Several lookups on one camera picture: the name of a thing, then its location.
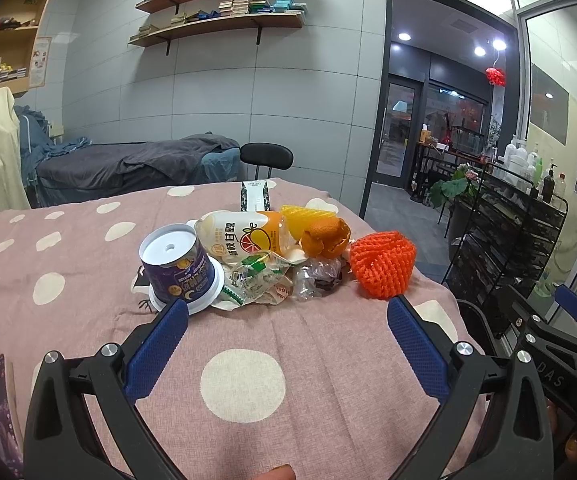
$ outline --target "black chair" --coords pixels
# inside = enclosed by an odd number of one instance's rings
[[[240,148],[240,160],[254,164],[255,180],[260,173],[260,166],[268,166],[268,177],[273,168],[287,170],[293,165],[293,152],[285,146],[270,142],[249,142]]]

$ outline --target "lampshade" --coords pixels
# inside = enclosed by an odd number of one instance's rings
[[[404,101],[396,102],[395,106],[393,107],[393,111],[406,113],[406,103]]]

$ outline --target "silver bolt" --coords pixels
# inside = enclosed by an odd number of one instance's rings
[[[48,354],[44,356],[44,362],[47,364],[52,364],[57,361],[59,354],[55,350],[51,350]]]
[[[111,357],[118,352],[118,346],[115,343],[107,343],[102,347],[102,355],[104,357]]]
[[[526,350],[520,350],[518,352],[518,359],[523,363],[530,363],[531,362],[531,354],[529,354]]]
[[[455,345],[458,354],[470,355],[473,353],[473,347],[469,343],[459,342]]]

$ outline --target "hand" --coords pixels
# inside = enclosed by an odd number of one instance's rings
[[[296,480],[293,468],[289,464],[284,464],[268,473],[256,476],[253,480]]]

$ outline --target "red lantern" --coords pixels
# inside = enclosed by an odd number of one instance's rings
[[[497,68],[487,68],[486,78],[492,85],[506,86],[506,76],[504,75],[504,72],[502,72],[502,70],[499,70]]]

